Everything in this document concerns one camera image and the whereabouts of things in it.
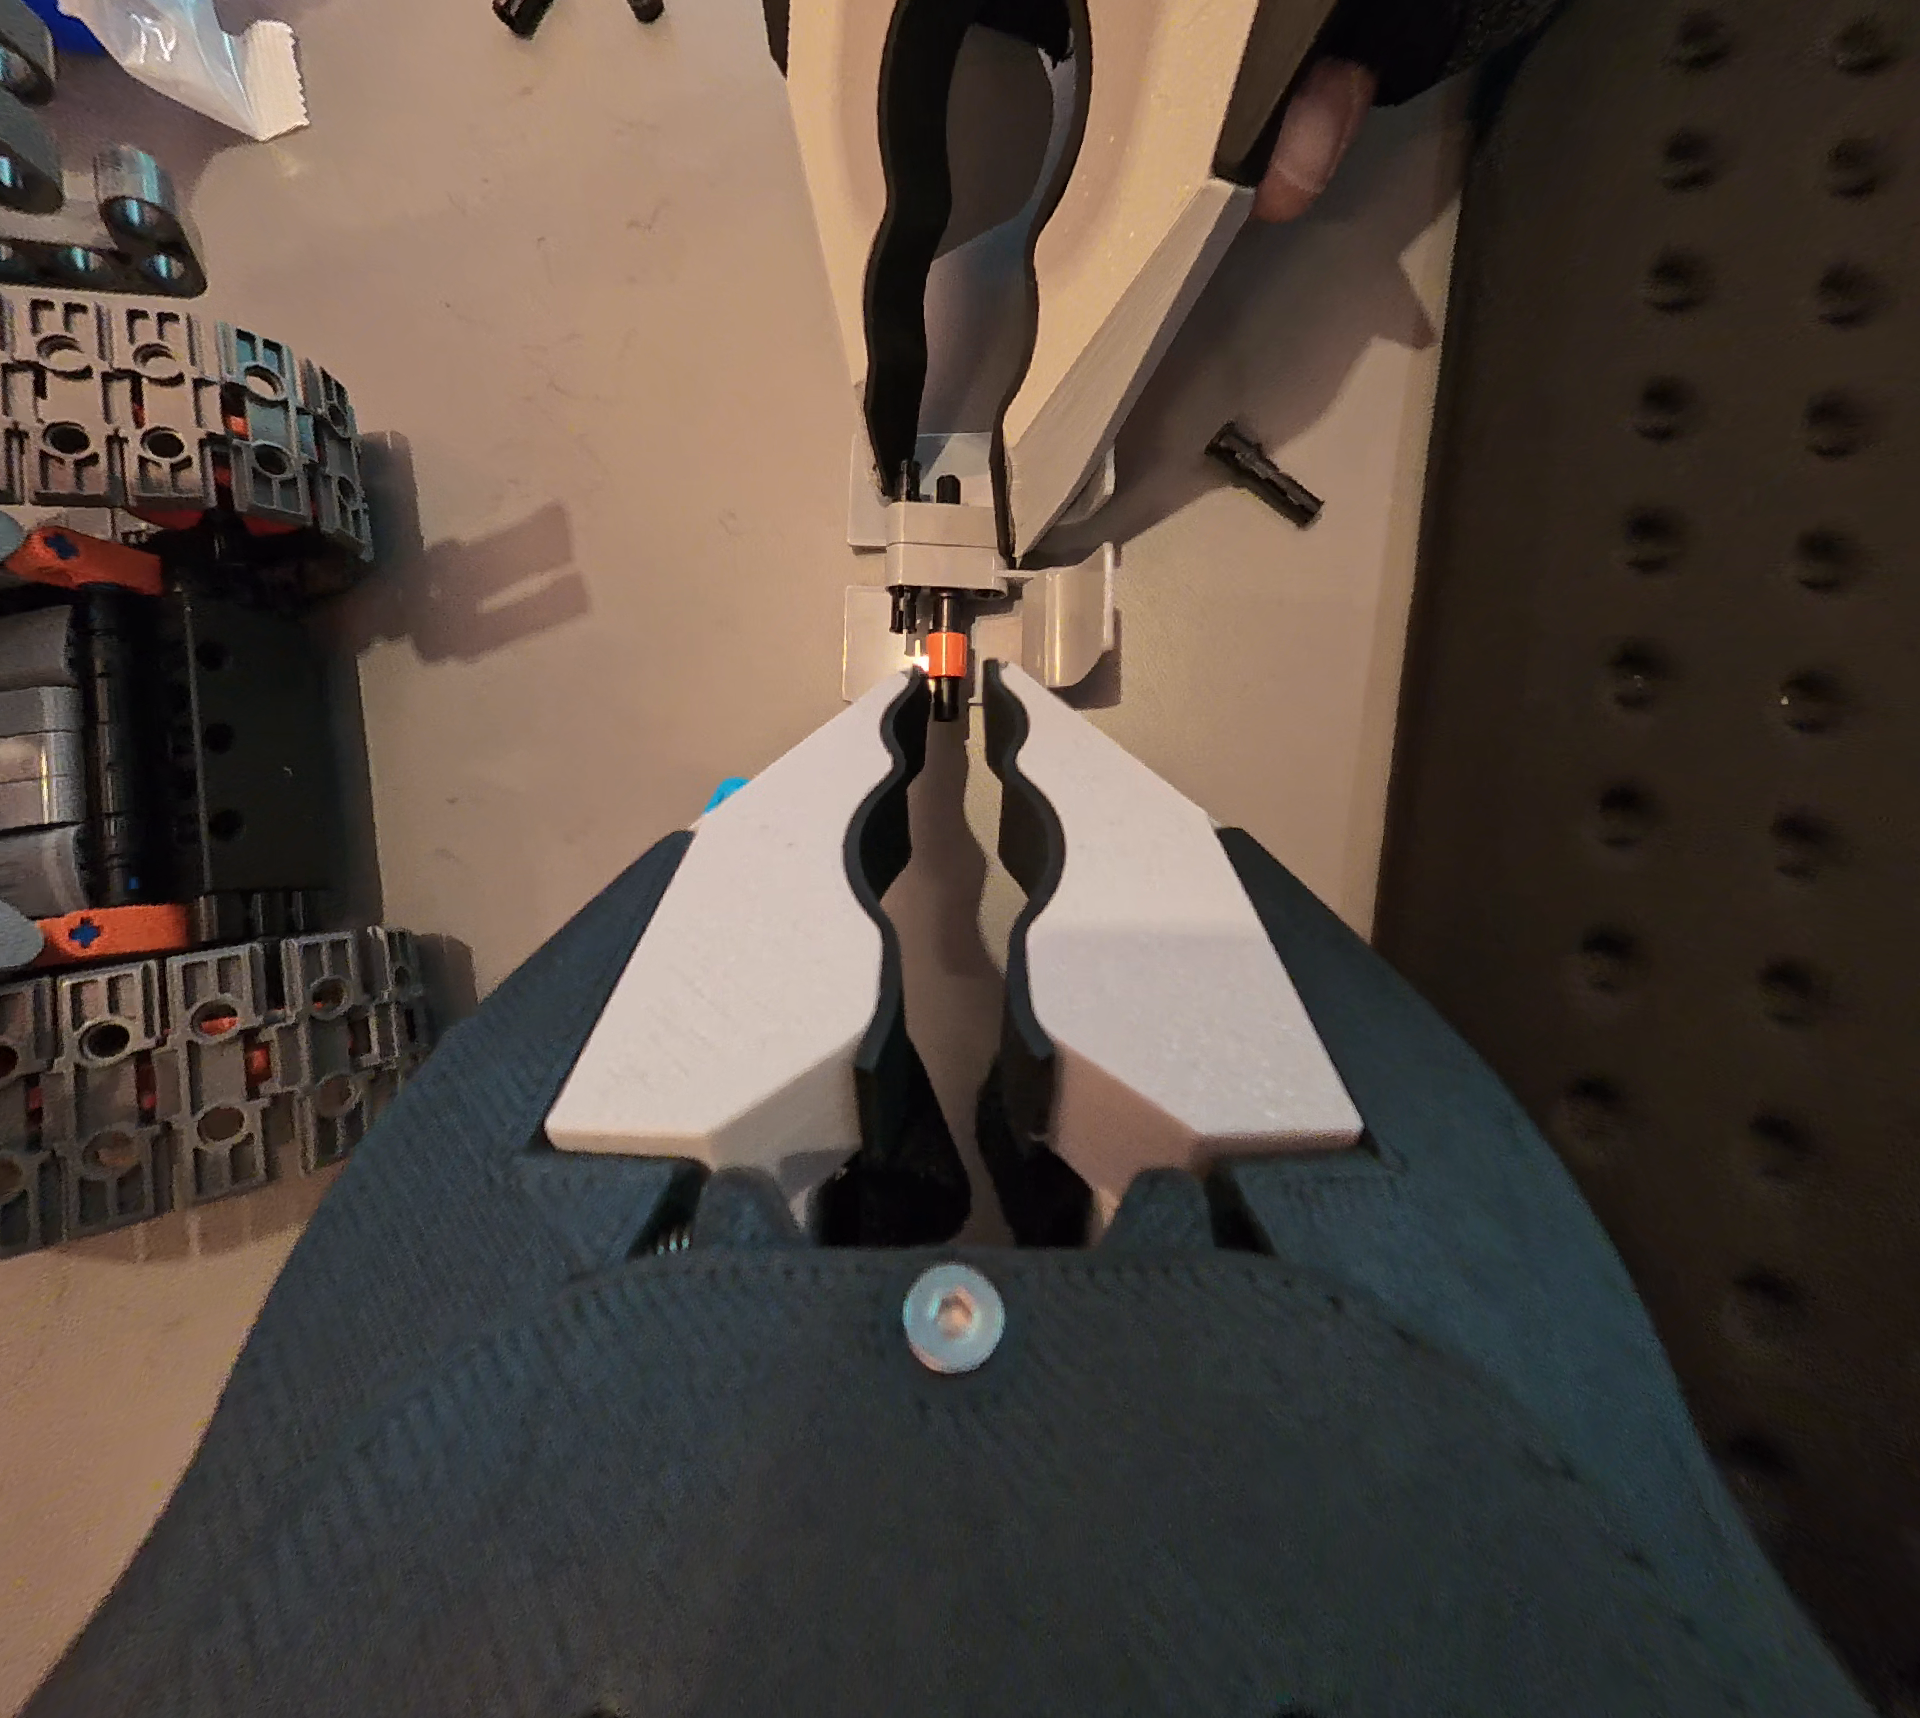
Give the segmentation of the grey panel hinge assembly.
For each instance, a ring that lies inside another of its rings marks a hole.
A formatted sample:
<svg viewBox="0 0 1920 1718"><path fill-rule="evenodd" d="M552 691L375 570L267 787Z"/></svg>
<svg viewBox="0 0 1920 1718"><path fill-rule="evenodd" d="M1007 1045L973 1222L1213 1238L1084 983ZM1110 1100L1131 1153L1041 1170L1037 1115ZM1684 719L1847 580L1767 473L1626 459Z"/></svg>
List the grey panel hinge assembly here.
<svg viewBox="0 0 1920 1718"><path fill-rule="evenodd" d="M890 674L927 677L923 641L931 631L931 595L942 587L956 593L956 617L970 642L963 707L977 698L983 666L1018 667L1051 691L1070 691L1118 649L1111 545L1048 570L1021 570L1000 552L985 432L923 434L911 498L882 497L868 442L856 439L851 549L878 579L845 595L845 703Z"/></svg>

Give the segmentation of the person's right hand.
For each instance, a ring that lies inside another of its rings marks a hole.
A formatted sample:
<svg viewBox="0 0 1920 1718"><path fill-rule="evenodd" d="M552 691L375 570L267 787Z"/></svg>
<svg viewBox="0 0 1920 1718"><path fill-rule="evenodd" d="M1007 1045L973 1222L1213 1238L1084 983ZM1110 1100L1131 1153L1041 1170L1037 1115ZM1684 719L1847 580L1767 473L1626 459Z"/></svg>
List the person's right hand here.
<svg viewBox="0 0 1920 1718"><path fill-rule="evenodd" d="M1377 74L1353 59L1320 58L1304 74L1252 197L1256 219L1280 225L1313 210L1353 143L1373 97Z"/></svg>

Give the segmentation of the grey orange toy tracked robot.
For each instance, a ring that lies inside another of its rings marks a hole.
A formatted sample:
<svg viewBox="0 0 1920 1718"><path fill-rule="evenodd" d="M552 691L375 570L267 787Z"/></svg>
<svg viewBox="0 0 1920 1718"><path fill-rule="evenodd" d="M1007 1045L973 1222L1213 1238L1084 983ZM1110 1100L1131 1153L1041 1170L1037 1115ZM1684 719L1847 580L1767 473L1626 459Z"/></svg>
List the grey orange toy tracked robot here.
<svg viewBox="0 0 1920 1718"><path fill-rule="evenodd" d="M433 1029L348 905L316 608L372 570L347 386L199 314L162 166L70 201L3 0L3 1259L312 1177Z"/></svg>

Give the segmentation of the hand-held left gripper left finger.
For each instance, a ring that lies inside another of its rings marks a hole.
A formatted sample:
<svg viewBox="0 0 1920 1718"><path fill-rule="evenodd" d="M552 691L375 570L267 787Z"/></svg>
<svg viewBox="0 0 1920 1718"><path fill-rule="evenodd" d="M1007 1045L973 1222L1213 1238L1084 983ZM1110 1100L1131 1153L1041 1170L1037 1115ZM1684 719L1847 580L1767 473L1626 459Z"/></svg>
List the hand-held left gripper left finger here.
<svg viewBox="0 0 1920 1718"><path fill-rule="evenodd" d="M928 707L921 670L890 674L699 819L545 1112L554 1150L762 1171L831 1246L963 1231L883 914Z"/></svg>

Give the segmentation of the black pin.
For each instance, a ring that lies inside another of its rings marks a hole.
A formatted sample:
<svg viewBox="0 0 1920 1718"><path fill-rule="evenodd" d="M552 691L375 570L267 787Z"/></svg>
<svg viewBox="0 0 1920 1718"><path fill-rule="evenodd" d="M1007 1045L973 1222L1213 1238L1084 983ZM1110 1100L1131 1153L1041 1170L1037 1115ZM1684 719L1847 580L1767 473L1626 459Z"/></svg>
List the black pin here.
<svg viewBox="0 0 1920 1718"><path fill-rule="evenodd" d="M1293 526L1308 531L1317 525L1325 501L1286 473L1238 422L1224 422L1207 439L1206 456L1213 459L1238 487L1256 494L1263 507L1283 517L1283 522Z"/></svg>

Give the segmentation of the black dimpled pad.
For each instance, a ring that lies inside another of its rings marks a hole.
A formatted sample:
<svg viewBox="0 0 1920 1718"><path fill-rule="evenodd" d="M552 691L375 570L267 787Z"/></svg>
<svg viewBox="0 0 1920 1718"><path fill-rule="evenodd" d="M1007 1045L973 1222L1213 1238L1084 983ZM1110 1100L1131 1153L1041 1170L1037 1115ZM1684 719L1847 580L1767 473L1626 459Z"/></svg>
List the black dimpled pad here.
<svg viewBox="0 0 1920 1718"><path fill-rule="evenodd" d="M1560 0L1459 214L1380 942L1918 1671L1918 0Z"/></svg>

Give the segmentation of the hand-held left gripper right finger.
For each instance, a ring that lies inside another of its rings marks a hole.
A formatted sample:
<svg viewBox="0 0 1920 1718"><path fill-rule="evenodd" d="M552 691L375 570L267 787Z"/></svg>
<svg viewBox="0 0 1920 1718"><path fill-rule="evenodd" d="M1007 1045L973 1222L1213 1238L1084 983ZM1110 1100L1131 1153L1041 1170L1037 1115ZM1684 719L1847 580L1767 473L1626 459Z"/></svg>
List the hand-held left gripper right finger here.
<svg viewBox="0 0 1920 1718"><path fill-rule="evenodd" d="M1213 818L1013 666L985 666L983 724L1021 908L973 1131L1013 1240L1080 1246L1149 1171L1353 1150Z"/></svg>

